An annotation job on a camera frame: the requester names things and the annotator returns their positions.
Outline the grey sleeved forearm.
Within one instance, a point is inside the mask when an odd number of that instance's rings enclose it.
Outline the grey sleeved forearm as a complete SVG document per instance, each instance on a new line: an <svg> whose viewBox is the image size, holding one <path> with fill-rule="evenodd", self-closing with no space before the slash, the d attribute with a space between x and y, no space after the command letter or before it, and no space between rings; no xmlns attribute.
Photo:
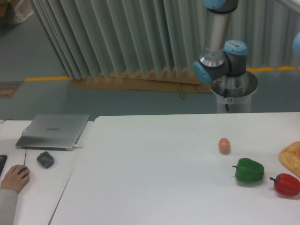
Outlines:
<svg viewBox="0 0 300 225"><path fill-rule="evenodd" d="M12 225L15 218L15 209L18 194L10 189L0 190L0 224Z"/></svg>

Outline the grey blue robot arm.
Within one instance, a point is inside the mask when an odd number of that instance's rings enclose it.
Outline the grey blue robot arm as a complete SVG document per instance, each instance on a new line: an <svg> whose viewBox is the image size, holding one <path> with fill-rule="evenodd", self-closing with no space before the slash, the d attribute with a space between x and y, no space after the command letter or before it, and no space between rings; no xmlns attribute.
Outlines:
<svg viewBox="0 0 300 225"><path fill-rule="evenodd" d="M205 0L208 12L202 52L193 63L204 84L241 76L247 66L299 65L298 0Z"/></svg>

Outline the person's right hand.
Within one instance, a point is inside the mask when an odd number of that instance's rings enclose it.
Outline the person's right hand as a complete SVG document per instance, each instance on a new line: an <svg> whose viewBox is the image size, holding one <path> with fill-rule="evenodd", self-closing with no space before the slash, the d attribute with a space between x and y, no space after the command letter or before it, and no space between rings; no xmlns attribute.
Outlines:
<svg viewBox="0 0 300 225"><path fill-rule="evenodd" d="M22 188L29 182L30 174L23 179L18 176L18 172L27 167L25 165L14 165L5 174L2 182L0 183L0 189L10 189L15 191L17 194L22 190Z"/></svg>

